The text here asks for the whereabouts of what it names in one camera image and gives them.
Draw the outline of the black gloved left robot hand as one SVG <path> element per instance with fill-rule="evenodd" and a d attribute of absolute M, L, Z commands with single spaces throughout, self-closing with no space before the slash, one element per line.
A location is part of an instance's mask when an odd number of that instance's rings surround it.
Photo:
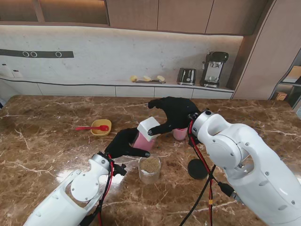
<path fill-rule="evenodd" d="M 123 129 L 118 132 L 111 143 L 106 147 L 104 153 L 110 155 L 112 159 L 119 158 L 121 156 L 133 156 L 133 157 L 150 157 L 148 151 L 134 148 L 130 144 L 133 143 L 136 135 L 138 134 L 137 128 Z"/>

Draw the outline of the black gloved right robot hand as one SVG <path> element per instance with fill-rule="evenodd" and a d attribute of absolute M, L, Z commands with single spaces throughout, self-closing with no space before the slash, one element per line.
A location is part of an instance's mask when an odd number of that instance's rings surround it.
<path fill-rule="evenodd" d="M 166 122 L 148 130 L 149 136 L 165 134 L 174 129 L 185 129 L 189 126 L 192 114 L 200 114 L 200 110 L 190 100 L 182 97 L 163 97 L 151 100 L 148 108 L 157 108 L 166 114 Z"/>

